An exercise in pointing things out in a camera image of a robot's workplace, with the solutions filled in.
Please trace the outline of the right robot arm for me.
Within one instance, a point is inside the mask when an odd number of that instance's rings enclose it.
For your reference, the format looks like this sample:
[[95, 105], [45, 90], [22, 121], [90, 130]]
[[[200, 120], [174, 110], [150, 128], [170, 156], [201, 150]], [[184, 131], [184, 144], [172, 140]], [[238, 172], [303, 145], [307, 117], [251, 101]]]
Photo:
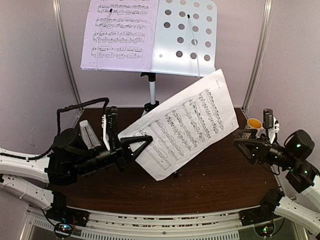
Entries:
[[[284, 146], [271, 142], [266, 135], [256, 137], [256, 129], [238, 129], [234, 132], [234, 146], [251, 164], [276, 165], [287, 174], [285, 178], [298, 194], [320, 206], [320, 171], [307, 161], [315, 143], [310, 135], [299, 129], [285, 141]], [[320, 212], [310, 210], [286, 196], [282, 191], [270, 189], [260, 201], [260, 206], [240, 212], [244, 226], [273, 217], [284, 217], [320, 238]]]

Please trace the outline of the light blue music stand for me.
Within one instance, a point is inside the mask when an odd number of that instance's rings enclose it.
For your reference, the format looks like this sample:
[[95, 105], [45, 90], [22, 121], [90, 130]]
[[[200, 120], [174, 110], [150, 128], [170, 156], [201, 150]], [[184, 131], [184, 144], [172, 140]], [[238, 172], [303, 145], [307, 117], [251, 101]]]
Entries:
[[217, 17], [211, 0], [159, 1], [151, 71], [141, 73], [148, 78], [150, 93], [144, 114], [159, 105], [157, 75], [201, 79], [215, 71]]

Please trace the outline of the grey metronome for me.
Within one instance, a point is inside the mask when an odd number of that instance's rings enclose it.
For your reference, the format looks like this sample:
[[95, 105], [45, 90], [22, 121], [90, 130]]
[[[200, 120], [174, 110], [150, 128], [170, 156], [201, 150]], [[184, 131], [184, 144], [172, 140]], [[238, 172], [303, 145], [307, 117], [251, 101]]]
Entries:
[[86, 144], [88, 149], [94, 149], [101, 145], [98, 137], [93, 131], [92, 126], [87, 120], [83, 120], [79, 123], [81, 138]]

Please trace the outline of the white sheet music page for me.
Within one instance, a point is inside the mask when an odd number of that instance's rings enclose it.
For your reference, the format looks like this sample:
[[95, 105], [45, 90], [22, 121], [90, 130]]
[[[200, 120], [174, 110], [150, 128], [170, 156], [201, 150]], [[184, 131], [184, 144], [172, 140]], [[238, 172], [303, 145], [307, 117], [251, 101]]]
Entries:
[[119, 138], [151, 136], [136, 162], [156, 181], [239, 128], [224, 73], [203, 77], [136, 120]]

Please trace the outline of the purple sheet music page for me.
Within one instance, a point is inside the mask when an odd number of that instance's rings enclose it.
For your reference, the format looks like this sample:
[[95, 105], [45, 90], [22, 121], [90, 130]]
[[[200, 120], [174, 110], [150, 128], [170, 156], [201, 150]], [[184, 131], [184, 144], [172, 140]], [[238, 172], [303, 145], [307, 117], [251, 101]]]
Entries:
[[157, 0], [92, 0], [82, 70], [149, 72], [155, 41]]

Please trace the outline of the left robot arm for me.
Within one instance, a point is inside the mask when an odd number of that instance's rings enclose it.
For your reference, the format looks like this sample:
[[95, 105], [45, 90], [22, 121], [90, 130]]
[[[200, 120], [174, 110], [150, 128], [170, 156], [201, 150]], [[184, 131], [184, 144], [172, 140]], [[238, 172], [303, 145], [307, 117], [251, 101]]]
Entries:
[[[61, 130], [61, 114], [97, 103], [102, 107], [102, 141], [89, 148], [74, 128]], [[26, 200], [45, 212], [50, 219], [70, 222], [75, 218], [87, 220], [88, 212], [77, 212], [67, 206], [63, 193], [41, 188], [30, 179], [55, 186], [69, 186], [79, 176], [92, 175], [112, 165], [120, 172], [134, 162], [153, 141], [152, 136], [117, 136], [118, 109], [108, 106], [109, 99], [101, 97], [56, 111], [57, 134], [52, 145], [40, 155], [0, 150], [0, 188]]]

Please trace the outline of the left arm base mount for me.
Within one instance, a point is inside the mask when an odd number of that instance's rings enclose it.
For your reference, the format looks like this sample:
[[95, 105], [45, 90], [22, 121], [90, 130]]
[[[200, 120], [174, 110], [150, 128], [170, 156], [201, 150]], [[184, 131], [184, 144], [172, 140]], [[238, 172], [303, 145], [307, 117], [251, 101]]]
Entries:
[[55, 220], [57, 222], [67, 223], [77, 227], [86, 227], [90, 213], [86, 210], [69, 207], [63, 210], [51, 208], [46, 211], [45, 216], [50, 220]]

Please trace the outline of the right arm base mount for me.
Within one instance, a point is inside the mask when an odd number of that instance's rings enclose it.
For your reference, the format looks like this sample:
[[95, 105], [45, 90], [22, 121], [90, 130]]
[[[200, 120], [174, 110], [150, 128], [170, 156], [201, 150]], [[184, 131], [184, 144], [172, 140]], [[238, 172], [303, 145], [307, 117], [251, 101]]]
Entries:
[[274, 218], [279, 218], [273, 212], [263, 210], [260, 206], [244, 209], [238, 212], [242, 226], [256, 225], [263, 222], [272, 221]]

